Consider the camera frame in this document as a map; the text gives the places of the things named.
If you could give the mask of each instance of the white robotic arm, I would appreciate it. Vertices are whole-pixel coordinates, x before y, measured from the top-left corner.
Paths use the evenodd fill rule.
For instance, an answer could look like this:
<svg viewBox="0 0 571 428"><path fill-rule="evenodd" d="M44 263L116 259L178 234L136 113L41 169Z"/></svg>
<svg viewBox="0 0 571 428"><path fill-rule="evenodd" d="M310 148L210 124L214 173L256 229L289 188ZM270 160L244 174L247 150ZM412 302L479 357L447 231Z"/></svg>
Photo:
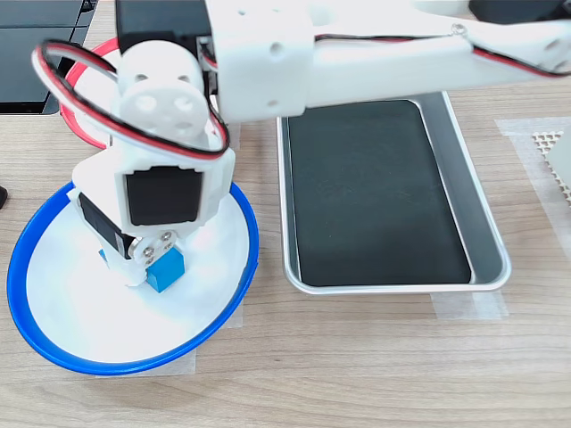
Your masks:
<svg viewBox="0 0 571 428"><path fill-rule="evenodd" d="M475 46L550 71L571 59L571 21L506 26L433 13L464 12L464 0L207 5L219 107L229 122L549 77L490 59Z"/></svg>
<svg viewBox="0 0 571 428"><path fill-rule="evenodd" d="M38 48L32 60L49 89L113 136L112 147L74 169L70 193L110 269L124 284L141 284L154 263L177 251L177 240L216 215L235 155L211 93L226 122L242 122L566 75L571 21L498 25L436 14L464 12L467 5L207 0L210 33L197 31L185 47L146 37L125 50L117 70L78 48L53 42ZM112 115L62 84L49 53L115 78Z"/></svg>

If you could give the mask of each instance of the tape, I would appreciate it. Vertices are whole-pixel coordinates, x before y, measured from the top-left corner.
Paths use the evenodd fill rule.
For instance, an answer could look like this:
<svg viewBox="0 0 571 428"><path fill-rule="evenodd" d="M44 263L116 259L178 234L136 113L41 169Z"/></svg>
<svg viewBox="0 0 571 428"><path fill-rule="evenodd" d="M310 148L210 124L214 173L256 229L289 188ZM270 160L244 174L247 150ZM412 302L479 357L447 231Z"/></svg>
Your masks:
<svg viewBox="0 0 571 428"><path fill-rule="evenodd" d="M438 319L494 320L509 316L501 291L436 292L430 298Z"/></svg>
<svg viewBox="0 0 571 428"><path fill-rule="evenodd" d="M220 328L220 330L225 328L241 328L244 325L244 304L240 303L240 306L234 311L232 317L228 319L226 323ZM151 370L146 370L141 373L129 374L128 377L154 377L154 376L181 376L181 375L193 375L196 372L196 353L200 349L192 350L186 355L175 359L174 361L165 364L164 366L156 367Z"/></svg>
<svg viewBox="0 0 571 428"><path fill-rule="evenodd" d="M571 212L564 190L554 177L543 157L541 147L534 141L534 135L557 134L571 126L571 117L501 119L496 125L504 136L508 136L516 149L517 156L534 187L551 227L561 248L571 259Z"/></svg>

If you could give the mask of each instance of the blue cube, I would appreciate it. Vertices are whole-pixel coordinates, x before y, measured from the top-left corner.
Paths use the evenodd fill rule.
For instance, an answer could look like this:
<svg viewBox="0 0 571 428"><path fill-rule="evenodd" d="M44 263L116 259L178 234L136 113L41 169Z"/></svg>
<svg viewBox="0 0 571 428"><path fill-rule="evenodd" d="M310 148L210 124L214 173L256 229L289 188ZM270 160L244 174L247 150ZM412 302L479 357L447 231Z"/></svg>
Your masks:
<svg viewBox="0 0 571 428"><path fill-rule="evenodd" d="M171 248L147 270L146 281L157 292L163 292L185 274L185 258L175 247Z"/></svg>

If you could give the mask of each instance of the wood grain surface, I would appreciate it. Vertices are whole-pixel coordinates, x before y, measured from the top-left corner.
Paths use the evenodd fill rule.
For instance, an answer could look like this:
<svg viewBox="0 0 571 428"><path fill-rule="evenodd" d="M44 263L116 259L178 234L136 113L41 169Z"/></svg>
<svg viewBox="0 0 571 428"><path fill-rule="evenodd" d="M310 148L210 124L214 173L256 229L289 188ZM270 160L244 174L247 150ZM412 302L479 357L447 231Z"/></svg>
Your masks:
<svg viewBox="0 0 571 428"><path fill-rule="evenodd" d="M113 37L100 1L87 46ZM12 322L5 275L37 208L96 149L59 115L0 117L0 426L571 426L571 265L495 119L571 116L571 80L451 94L514 273L509 317L438 319L429 295L316 298L281 268L275 127L247 124L236 182L261 230L244 327L200 347L196 374L97 378L44 360Z"/></svg>

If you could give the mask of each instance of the silver tray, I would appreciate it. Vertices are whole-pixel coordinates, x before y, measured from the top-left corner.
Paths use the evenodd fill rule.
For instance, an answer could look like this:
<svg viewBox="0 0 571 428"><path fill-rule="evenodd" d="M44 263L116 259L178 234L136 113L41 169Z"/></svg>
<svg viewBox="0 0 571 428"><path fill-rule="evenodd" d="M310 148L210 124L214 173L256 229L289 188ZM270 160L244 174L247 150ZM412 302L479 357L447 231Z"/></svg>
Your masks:
<svg viewBox="0 0 571 428"><path fill-rule="evenodd" d="M489 292L502 287L511 275L508 252L493 220L446 93L407 98L420 109L441 180L459 232L471 279L468 284L305 284L300 274L287 119L277 121L279 192L284 271L287 279L309 294L402 294L424 292Z"/></svg>

